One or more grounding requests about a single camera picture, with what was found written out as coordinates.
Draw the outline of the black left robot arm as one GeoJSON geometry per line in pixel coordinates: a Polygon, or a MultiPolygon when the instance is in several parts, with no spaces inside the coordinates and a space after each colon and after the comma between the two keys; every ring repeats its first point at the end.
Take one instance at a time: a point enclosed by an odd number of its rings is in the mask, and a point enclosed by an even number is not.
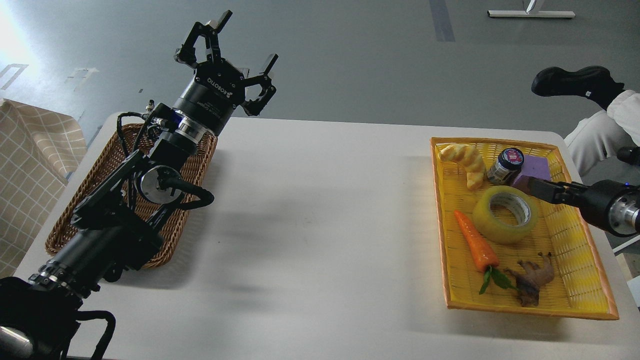
{"type": "Polygon", "coordinates": [[[162,249],[163,226],[174,212],[207,207],[214,195],[183,174],[206,133],[220,135],[242,107],[258,116],[276,93],[268,57],[249,76],[221,55],[218,35],[233,15],[217,23],[195,22],[174,60],[193,78],[172,106],[150,101],[145,113],[122,112],[116,134],[124,160],[73,210],[75,235],[28,280],[1,280],[1,358],[65,360],[83,321],[103,320],[105,330],[91,356],[101,360],[113,338],[115,316],[80,310],[99,281],[118,281],[162,249]]]}

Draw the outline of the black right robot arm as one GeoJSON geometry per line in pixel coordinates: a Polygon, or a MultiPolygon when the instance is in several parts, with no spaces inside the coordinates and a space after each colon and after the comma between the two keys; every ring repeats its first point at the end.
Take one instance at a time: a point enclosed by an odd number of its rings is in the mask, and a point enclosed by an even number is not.
{"type": "Polygon", "coordinates": [[[528,189],[532,196],[549,204],[577,208],[586,223],[612,235],[628,238],[639,234],[638,186],[608,179],[588,186],[532,178],[528,189]]]}

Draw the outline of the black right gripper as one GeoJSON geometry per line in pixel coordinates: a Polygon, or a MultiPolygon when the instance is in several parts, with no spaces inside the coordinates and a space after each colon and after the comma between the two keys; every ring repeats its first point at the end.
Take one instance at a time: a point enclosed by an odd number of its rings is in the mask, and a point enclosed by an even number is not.
{"type": "Polygon", "coordinates": [[[639,187],[628,182],[601,180],[591,186],[572,182],[566,187],[564,182],[530,178],[528,190],[549,204],[566,202],[578,208],[588,224],[617,237],[639,234],[639,187]]]}

